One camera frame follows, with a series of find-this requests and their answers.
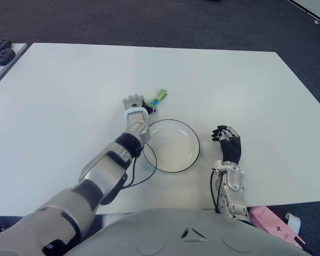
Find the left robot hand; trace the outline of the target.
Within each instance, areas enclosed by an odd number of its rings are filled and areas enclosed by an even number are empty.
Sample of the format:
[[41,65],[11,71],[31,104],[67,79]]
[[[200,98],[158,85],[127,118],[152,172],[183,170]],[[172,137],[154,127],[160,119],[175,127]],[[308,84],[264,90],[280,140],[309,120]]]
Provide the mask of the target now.
[[148,112],[148,114],[153,114],[156,112],[156,109],[148,106],[144,100],[144,97],[138,94],[130,95],[127,98],[123,99],[123,105],[125,110],[142,107]]

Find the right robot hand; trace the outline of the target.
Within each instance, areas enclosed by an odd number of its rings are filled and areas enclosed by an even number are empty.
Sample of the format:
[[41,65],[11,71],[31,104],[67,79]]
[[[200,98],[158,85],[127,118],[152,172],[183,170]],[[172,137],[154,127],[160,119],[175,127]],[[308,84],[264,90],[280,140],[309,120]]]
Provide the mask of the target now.
[[212,131],[212,141],[218,141],[222,150],[222,161],[239,164],[242,154],[239,134],[227,125],[219,125]]

